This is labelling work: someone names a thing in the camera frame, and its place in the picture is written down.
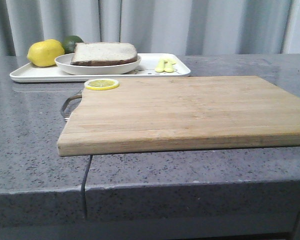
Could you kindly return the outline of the white bread slice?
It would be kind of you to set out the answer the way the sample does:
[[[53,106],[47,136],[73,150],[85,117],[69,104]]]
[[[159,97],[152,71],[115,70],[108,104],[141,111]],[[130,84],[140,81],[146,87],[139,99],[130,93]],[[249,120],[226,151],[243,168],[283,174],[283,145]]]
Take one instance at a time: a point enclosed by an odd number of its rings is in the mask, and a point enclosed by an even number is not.
[[[71,65],[102,67],[136,62],[137,50],[134,45],[124,42],[77,43]]]

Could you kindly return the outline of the white round plate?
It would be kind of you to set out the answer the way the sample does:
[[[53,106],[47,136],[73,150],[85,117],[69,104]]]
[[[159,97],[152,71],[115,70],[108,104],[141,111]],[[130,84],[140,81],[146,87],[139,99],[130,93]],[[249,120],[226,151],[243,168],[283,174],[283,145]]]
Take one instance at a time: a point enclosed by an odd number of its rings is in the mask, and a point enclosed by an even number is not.
[[[79,66],[71,64],[73,55],[73,53],[64,54],[54,60],[62,71],[71,75],[121,75],[136,69],[142,59],[138,54],[137,61],[132,63],[109,66]]]

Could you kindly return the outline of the wooden cutting board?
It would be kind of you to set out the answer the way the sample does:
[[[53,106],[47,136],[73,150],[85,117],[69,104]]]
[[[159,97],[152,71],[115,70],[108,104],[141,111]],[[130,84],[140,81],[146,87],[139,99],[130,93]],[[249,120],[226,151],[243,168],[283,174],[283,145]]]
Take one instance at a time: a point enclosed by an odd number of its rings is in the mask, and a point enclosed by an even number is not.
[[[300,98],[258,76],[133,77],[84,89],[60,156],[300,146]]]

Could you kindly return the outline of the pale yellow toy piece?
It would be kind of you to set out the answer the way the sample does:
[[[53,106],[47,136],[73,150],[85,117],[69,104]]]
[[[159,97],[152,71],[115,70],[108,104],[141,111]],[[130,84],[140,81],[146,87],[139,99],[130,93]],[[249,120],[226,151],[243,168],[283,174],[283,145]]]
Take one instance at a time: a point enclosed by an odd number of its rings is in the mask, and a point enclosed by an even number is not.
[[[154,68],[154,71],[156,73],[173,73],[175,71],[174,65],[177,62],[172,58],[160,58],[156,67]]]

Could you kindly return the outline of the lemon slice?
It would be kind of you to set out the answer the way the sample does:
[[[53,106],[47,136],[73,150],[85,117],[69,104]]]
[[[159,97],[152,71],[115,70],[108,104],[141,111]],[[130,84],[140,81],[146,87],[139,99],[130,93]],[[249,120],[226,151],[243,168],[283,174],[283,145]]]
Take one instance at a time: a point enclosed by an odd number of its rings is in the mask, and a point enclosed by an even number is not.
[[[112,78],[90,79],[84,83],[84,87],[93,91],[105,91],[115,89],[120,85],[119,81]]]

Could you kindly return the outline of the grey curtain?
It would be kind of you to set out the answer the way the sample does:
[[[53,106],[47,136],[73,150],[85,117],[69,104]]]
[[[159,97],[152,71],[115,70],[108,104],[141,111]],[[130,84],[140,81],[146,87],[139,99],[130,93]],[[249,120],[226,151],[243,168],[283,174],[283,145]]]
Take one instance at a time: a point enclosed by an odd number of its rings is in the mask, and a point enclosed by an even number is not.
[[[141,53],[300,54],[300,0],[0,0],[0,56],[69,35]]]

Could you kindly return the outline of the green lime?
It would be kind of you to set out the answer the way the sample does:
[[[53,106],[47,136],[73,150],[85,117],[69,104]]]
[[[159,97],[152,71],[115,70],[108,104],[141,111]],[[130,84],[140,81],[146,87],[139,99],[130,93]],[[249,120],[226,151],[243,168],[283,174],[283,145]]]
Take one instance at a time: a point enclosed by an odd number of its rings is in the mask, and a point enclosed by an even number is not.
[[[77,35],[69,35],[64,38],[61,45],[64,49],[65,54],[74,53],[76,43],[83,43],[84,41]]]

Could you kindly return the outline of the yellow lemon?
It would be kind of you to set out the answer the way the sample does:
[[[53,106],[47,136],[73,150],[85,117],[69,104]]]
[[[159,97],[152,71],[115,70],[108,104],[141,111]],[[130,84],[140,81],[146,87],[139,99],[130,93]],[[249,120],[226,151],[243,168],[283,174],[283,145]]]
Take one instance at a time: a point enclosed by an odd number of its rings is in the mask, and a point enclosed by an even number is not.
[[[65,54],[62,43],[56,39],[39,41],[30,46],[27,59],[37,67],[54,66],[55,58]]]

